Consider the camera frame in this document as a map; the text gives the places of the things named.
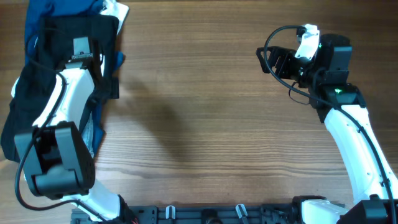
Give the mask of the black shorts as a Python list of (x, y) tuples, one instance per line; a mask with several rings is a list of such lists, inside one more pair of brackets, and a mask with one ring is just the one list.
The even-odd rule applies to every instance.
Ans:
[[(119, 21), (114, 16), (43, 17), (39, 22), (38, 40), (31, 40), (28, 54), (36, 62), (56, 69), (73, 53), (73, 39), (90, 37), (104, 53), (104, 77), (111, 78), (123, 62), (116, 53)], [(55, 87), (56, 74), (35, 66), (31, 61), (21, 71), (16, 93), (9, 104), (9, 114), (1, 134), (1, 147), (6, 159), (19, 162), (14, 136), (32, 126), (43, 112)]]

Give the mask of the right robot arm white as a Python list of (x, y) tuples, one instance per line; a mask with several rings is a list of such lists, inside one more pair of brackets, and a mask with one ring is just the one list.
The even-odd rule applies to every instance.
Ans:
[(288, 89), (305, 94), (333, 137), (353, 191), (354, 207), (342, 208), (325, 198), (295, 201), (297, 223), (397, 223), (397, 177), (373, 133), (359, 88), (348, 83), (352, 46), (337, 34), (299, 34), (297, 50), (270, 46), (256, 50), (264, 73)]

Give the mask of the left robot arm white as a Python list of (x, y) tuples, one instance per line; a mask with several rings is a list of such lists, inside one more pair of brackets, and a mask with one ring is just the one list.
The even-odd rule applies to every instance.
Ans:
[(138, 223), (122, 196), (96, 180), (94, 160), (79, 130), (86, 103), (102, 84), (104, 55), (89, 37), (73, 39), (73, 53), (56, 69), (53, 92), (31, 130), (15, 135), (20, 163), (17, 201), (34, 211), (71, 203), (93, 223)]

